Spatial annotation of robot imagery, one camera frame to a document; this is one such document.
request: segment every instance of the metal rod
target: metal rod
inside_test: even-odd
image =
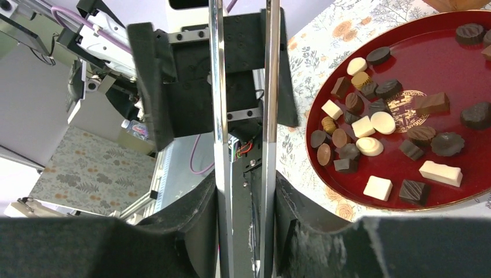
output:
[[[223,0],[210,0],[210,59],[213,98],[215,179],[218,190],[218,242],[222,278],[233,278],[232,175],[228,157]]]
[[[276,187],[276,126],[280,56],[280,0],[266,0],[265,109],[259,257],[260,278],[273,274],[274,190]]]

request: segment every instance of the plastic bottle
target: plastic bottle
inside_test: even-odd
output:
[[[142,139],[144,141],[148,140],[148,129],[146,128],[146,125],[140,123],[137,120],[124,120],[121,124],[121,127],[126,129],[128,133],[139,139]]]

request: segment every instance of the white chocolate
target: white chocolate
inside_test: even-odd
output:
[[[329,115],[329,117],[333,118],[334,120],[339,119],[341,115],[343,115],[343,111],[339,106],[337,106],[335,103],[332,102],[332,100],[328,100],[323,106],[322,110]]]
[[[392,182],[390,180],[371,175],[368,178],[367,186],[365,187],[365,190],[363,190],[363,194],[374,197],[375,199],[387,201],[391,190]]]
[[[383,152],[382,143],[372,137],[363,137],[356,141],[356,147],[362,155],[378,156]]]
[[[450,167],[445,164],[436,164],[430,160],[423,163],[419,172],[424,178],[456,187],[460,187],[460,183],[462,182],[462,172],[460,168]]]
[[[346,72],[349,75],[354,76],[355,74],[361,71],[365,71],[367,67],[368,67],[367,61],[365,61],[365,59],[363,59],[362,57],[357,57],[350,61]]]
[[[392,134],[395,131],[395,121],[387,112],[375,112],[370,118],[373,128],[385,135]]]
[[[368,116],[357,120],[351,124],[353,128],[354,135],[358,138],[367,137],[375,133],[375,129],[372,126],[372,122]]]

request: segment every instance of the chocolate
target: chocolate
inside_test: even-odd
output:
[[[399,198],[407,203],[424,206],[429,194],[429,185],[423,182],[403,180],[401,190],[399,191]]]
[[[332,163],[334,159],[334,153],[328,144],[320,145],[317,149],[317,161],[321,166],[328,166]]]
[[[482,42],[485,34],[486,33],[483,26],[475,23],[469,23],[457,27],[457,30],[455,31],[455,39],[461,45],[477,45]]]
[[[483,101],[462,110],[460,122],[470,129],[487,129],[491,126],[491,103]]]
[[[363,110],[363,100],[356,93],[349,93],[345,101],[346,108],[354,114],[359,115]]]
[[[343,174],[356,173],[358,171],[358,162],[348,158],[334,160],[334,169]]]
[[[332,134],[332,143],[334,146],[342,148],[346,144],[351,143],[351,137],[343,129],[336,129]]]
[[[334,119],[326,116],[324,119],[322,119],[321,124],[325,130],[325,132],[332,134],[334,130],[336,130],[338,127],[336,126],[336,123],[334,122]]]
[[[399,146],[399,150],[414,161],[420,159],[424,155],[423,150],[409,140],[404,140]]]
[[[430,126],[413,126],[407,133],[409,139],[418,146],[428,146],[437,135],[437,131]]]
[[[346,77],[340,77],[336,81],[334,88],[332,88],[331,95],[336,98],[343,99],[348,92],[348,88],[350,87],[350,81]]]
[[[377,89],[378,86],[379,85],[377,83],[372,82],[363,86],[360,92],[367,100],[373,100],[374,98],[377,97],[377,95],[375,94],[375,90]]]
[[[368,106],[368,111],[370,113],[370,116],[373,115],[375,112],[381,111],[391,114],[389,106],[382,98],[370,103],[370,105]]]
[[[380,65],[390,58],[390,47],[384,46],[373,50],[367,55],[367,62],[372,65]]]
[[[453,156],[464,148],[464,143],[455,132],[440,133],[431,140],[431,150],[439,156]]]
[[[397,79],[389,80],[383,84],[381,84],[376,90],[375,93],[378,97],[383,99],[388,99],[393,97],[395,94],[399,93],[402,90],[402,84]]]
[[[344,145],[344,147],[338,150],[338,154],[341,159],[351,160],[359,160],[361,155],[360,150],[353,143]]]
[[[331,143],[331,136],[323,130],[316,130],[310,135],[310,146],[317,149],[322,144]]]
[[[350,111],[345,111],[345,113],[343,114],[343,116],[345,117],[345,123],[347,123],[348,125],[356,122],[357,120],[361,119],[360,116],[358,115],[355,115],[353,113],[351,113]]]
[[[415,97],[414,103],[415,111],[418,116],[450,110],[450,102],[443,92],[425,97]]]

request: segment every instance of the gold emblem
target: gold emblem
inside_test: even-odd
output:
[[[419,126],[428,119],[429,115],[418,116],[413,109],[414,97],[425,97],[426,94],[415,90],[406,90],[387,100],[387,105],[395,120],[395,132],[407,132],[413,126]]]

